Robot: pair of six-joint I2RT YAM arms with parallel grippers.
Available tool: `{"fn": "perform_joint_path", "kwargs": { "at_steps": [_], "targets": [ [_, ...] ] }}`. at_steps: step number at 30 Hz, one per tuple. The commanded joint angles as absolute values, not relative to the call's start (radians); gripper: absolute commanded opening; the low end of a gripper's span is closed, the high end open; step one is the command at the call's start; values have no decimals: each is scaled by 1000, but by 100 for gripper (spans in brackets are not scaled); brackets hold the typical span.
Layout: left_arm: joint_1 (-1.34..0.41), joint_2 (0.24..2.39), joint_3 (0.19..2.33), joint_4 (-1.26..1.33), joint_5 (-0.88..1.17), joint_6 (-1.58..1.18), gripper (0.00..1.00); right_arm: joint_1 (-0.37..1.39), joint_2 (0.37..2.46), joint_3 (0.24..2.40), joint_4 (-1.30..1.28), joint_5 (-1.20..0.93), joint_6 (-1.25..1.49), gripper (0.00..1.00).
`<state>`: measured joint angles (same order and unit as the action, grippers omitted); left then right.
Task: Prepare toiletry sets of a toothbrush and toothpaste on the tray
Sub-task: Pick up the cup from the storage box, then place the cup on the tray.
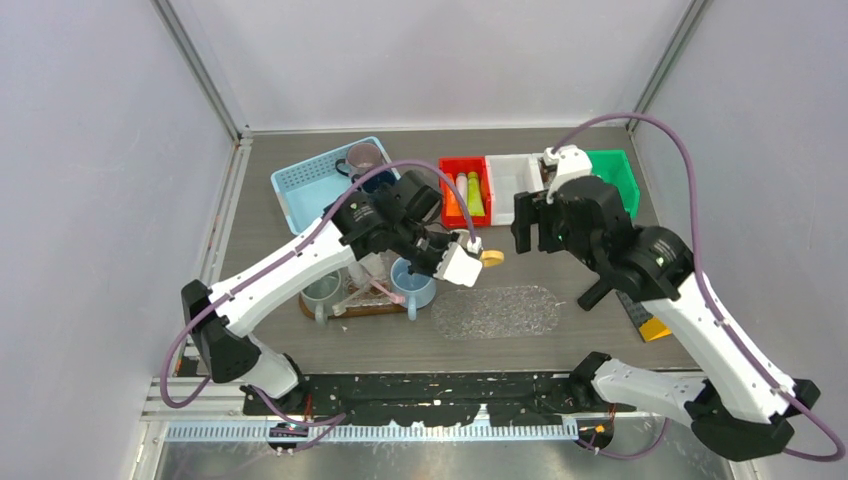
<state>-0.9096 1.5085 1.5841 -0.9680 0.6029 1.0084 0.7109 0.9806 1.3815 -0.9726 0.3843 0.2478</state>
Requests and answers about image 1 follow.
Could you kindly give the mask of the light blue mug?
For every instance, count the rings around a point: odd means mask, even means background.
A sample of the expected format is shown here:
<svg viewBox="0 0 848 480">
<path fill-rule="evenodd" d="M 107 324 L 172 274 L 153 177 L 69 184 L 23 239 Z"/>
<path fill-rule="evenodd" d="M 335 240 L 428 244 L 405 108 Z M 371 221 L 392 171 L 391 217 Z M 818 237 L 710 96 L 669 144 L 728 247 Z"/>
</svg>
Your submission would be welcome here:
<svg viewBox="0 0 848 480">
<path fill-rule="evenodd" d="M 433 278 L 410 271 L 411 262 L 398 258 L 390 269 L 392 291 L 404 297 L 402 306 L 406 308 L 410 321 L 416 321 L 418 311 L 429 305 L 436 296 L 437 287 Z"/>
</svg>

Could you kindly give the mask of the pink toothbrush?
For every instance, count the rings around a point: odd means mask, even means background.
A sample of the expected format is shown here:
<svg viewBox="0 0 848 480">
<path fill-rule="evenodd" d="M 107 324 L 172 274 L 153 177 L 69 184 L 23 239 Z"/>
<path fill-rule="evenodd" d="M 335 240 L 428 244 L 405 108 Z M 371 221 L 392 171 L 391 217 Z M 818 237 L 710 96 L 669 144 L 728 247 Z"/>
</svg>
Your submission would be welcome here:
<svg viewBox="0 0 848 480">
<path fill-rule="evenodd" d="M 384 296 L 388 298 L 388 300 L 395 305 L 403 305 L 405 303 L 405 296 L 402 294 L 395 293 L 390 289 L 386 288 L 382 283 L 380 283 L 376 279 L 371 279 L 369 281 L 371 286 L 381 292 Z"/>
</svg>

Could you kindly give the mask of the cream mug yellow handle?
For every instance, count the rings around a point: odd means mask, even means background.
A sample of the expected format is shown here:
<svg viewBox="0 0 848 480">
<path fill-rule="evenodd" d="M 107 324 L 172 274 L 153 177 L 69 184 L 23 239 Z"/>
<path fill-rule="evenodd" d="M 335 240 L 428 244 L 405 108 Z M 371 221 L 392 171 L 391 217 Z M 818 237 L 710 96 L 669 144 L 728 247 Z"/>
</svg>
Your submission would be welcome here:
<svg viewBox="0 0 848 480">
<path fill-rule="evenodd" d="M 480 260 L 484 268 L 496 267 L 504 262 L 505 254 L 500 250 L 484 250 L 480 255 Z"/>
</svg>

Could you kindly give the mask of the white toothpaste tube red cap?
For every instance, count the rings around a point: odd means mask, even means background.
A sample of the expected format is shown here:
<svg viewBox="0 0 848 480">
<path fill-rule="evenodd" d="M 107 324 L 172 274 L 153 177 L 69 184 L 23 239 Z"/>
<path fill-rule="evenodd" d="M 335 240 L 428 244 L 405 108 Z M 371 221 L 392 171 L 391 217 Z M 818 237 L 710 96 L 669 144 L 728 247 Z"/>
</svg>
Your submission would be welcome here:
<svg viewBox="0 0 848 480">
<path fill-rule="evenodd" d="M 367 285 L 370 281 L 370 274 L 367 269 L 360 263 L 355 262 L 347 266 L 348 276 L 357 289 Z"/>
</svg>

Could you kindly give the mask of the clear textured acrylic holder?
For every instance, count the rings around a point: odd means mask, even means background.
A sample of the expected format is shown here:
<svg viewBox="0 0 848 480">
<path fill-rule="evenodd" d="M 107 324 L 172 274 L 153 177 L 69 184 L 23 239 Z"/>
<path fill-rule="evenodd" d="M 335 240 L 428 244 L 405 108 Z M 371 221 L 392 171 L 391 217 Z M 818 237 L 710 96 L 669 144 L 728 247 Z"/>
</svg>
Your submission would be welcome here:
<svg viewBox="0 0 848 480">
<path fill-rule="evenodd" d="M 347 277 L 348 279 L 345 282 L 346 297 L 348 297 L 351 293 L 354 293 L 357 290 L 350 277 L 348 276 L 348 270 Z M 384 296 L 377 289 L 373 288 L 370 283 L 368 283 L 367 285 L 371 287 L 370 291 L 359 297 L 350 308 L 393 304 L 388 300 L 386 296 Z"/>
</svg>

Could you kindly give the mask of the mauve mug black handle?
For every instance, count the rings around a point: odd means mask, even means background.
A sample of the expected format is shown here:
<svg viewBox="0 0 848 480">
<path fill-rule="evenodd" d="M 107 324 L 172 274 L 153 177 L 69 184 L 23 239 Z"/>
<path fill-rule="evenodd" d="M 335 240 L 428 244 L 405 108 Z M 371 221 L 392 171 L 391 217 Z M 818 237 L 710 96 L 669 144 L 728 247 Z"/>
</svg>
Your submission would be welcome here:
<svg viewBox="0 0 848 480">
<path fill-rule="evenodd" d="M 382 164 L 382 151 L 375 144 L 360 142 L 350 147 L 345 156 L 335 162 L 334 168 L 337 173 L 355 181 Z"/>
</svg>

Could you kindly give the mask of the grey-green mug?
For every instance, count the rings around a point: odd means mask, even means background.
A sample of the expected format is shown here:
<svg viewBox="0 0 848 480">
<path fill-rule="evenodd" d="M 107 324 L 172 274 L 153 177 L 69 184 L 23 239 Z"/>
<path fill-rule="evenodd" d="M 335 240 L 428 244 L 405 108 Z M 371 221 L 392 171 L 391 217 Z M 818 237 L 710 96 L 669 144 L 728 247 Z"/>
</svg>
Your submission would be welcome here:
<svg viewBox="0 0 848 480">
<path fill-rule="evenodd" d="M 346 276 L 337 270 L 308 285 L 300 292 L 302 312 L 320 325 L 334 316 L 333 307 L 346 297 Z"/>
</svg>

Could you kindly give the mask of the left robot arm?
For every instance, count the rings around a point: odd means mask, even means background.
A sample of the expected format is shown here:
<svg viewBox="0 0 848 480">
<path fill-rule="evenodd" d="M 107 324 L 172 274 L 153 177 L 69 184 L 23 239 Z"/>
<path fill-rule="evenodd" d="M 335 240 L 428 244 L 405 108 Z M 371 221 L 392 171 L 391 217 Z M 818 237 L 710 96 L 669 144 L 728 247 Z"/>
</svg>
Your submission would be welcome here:
<svg viewBox="0 0 848 480">
<path fill-rule="evenodd" d="M 280 412 L 298 412 L 307 398 L 300 370 L 289 355 L 259 341 L 256 326 L 309 285 L 386 251 L 409 261 L 413 273 L 474 285 L 483 267 L 482 240 L 473 225 L 429 230 L 426 218 L 441 200 L 441 191 L 417 171 L 373 192 L 354 183 L 306 230 L 253 266 L 211 286 L 198 279 L 184 285 L 185 327 L 174 343 L 193 340 L 206 383 L 240 380 Z"/>
</svg>

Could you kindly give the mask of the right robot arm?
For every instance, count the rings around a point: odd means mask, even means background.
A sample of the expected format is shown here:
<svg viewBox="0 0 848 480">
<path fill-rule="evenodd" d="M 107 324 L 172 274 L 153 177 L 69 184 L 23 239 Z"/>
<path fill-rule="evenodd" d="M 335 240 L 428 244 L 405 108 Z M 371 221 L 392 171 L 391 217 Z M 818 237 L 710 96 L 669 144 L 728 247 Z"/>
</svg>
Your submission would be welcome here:
<svg viewBox="0 0 848 480">
<path fill-rule="evenodd" d="M 732 461 L 786 451 L 790 418 L 815 404 L 818 387 L 787 376 L 752 344 L 677 234 L 634 224 L 618 189 L 593 175 L 518 193 L 514 210 L 518 253 L 567 251 L 598 275 L 579 299 L 583 309 L 612 290 L 626 294 L 671 330 L 704 373 L 691 383 L 593 352 L 572 371 L 577 406 L 591 411 L 607 402 L 659 414 Z"/>
</svg>

